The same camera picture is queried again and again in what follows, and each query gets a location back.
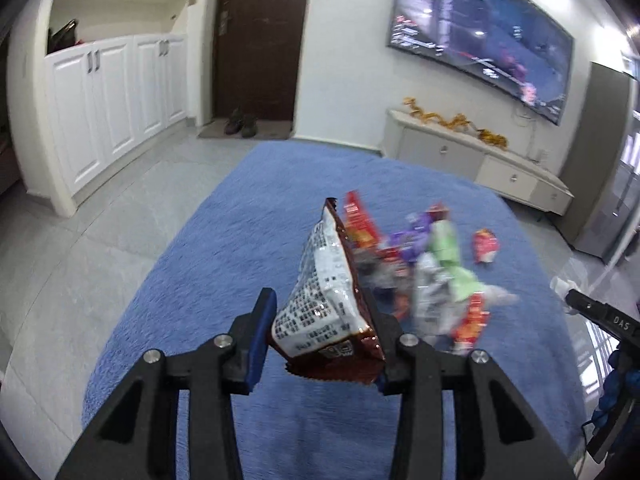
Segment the shoe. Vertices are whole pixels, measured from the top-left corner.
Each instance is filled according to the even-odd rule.
[[[246,114],[244,118],[242,118],[242,131],[240,135],[242,135],[243,139],[255,137],[255,134],[258,133],[258,126],[255,120],[255,115],[251,114]]]
[[[235,135],[242,129],[242,112],[236,108],[225,124],[225,134]]]

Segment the door frame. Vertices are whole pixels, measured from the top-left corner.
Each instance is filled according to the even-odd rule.
[[[298,76],[296,79],[296,88],[295,88],[295,92],[294,92],[294,102],[293,102],[293,117],[291,118],[291,131],[295,132],[295,126],[296,126],[296,116],[298,114],[298,91],[300,90],[300,74],[302,73],[302,55],[304,52],[304,46],[305,46],[305,36],[306,36],[306,20],[308,18],[308,13],[309,13],[309,3],[311,0],[306,0],[305,3],[305,13],[304,13],[304,18],[302,20],[302,36],[300,38],[300,49],[298,51]],[[221,0],[215,0],[214,1],[214,10],[213,10],[213,17],[212,17],[212,41],[211,41],[211,70],[209,71],[209,75],[211,78],[210,81],[210,118],[209,121],[207,121],[207,123],[209,122],[213,122],[216,119],[216,83],[218,81],[218,30],[220,28],[220,12],[218,12],[218,9],[221,7],[220,3]]]

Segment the blue carpet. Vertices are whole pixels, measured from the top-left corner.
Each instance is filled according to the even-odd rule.
[[[207,198],[160,257],[111,335],[92,374],[82,422],[92,418],[148,348],[177,354],[226,331],[252,309],[263,286],[280,303],[293,288],[307,235],[325,197],[351,189],[386,232],[442,200],[450,209],[463,261],[486,283],[520,296],[495,311],[479,346],[488,350],[569,455],[585,420],[574,352],[561,305],[510,209],[461,178],[345,148],[306,142],[258,145]],[[493,230],[495,263],[472,261],[474,231]],[[186,413],[178,424],[178,478],[188,477]],[[388,478],[399,399],[375,388],[302,380],[268,352],[262,382],[233,400],[244,477]],[[453,422],[446,404],[446,468],[454,478]]]

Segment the metal bolt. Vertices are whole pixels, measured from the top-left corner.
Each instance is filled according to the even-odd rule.
[[[420,340],[413,334],[402,334],[400,336],[400,344],[402,346],[416,346]]]
[[[160,351],[159,350],[147,350],[145,352],[145,354],[142,356],[142,358],[145,360],[145,362],[149,363],[150,365],[152,365],[153,363],[157,363],[160,360]]]
[[[220,334],[213,338],[213,344],[218,348],[226,348],[231,346],[234,342],[234,339],[229,334]]]
[[[474,350],[471,352],[471,358],[479,365],[489,362],[489,354],[484,350]]]

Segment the wall-mounted television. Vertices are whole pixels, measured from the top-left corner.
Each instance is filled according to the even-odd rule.
[[[530,0],[395,0],[388,41],[479,77],[560,122],[574,40]]]

